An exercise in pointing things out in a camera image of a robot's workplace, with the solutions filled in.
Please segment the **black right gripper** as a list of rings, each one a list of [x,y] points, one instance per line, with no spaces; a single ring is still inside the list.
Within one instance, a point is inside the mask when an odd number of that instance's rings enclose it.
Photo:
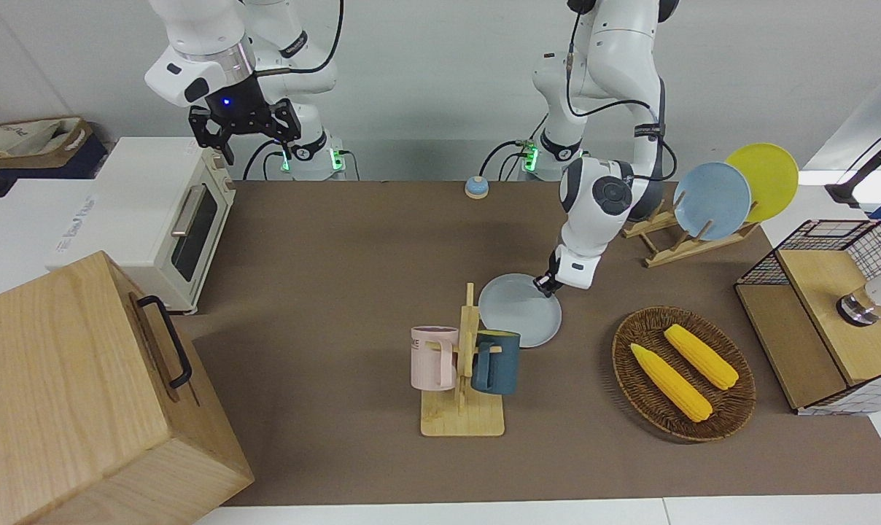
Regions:
[[[274,144],[288,146],[301,138],[296,106],[288,98],[268,105],[256,73],[204,97],[207,107],[190,107],[188,124],[199,147],[214,149],[229,166],[235,155],[228,145],[233,134],[260,133]]]

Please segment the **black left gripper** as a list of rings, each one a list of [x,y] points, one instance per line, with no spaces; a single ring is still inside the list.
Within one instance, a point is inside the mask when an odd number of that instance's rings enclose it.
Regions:
[[[541,276],[533,279],[533,283],[540,293],[544,293],[546,297],[553,297],[554,293],[559,289],[557,274],[559,271],[559,257],[556,250],[548,256],[548,270]]]

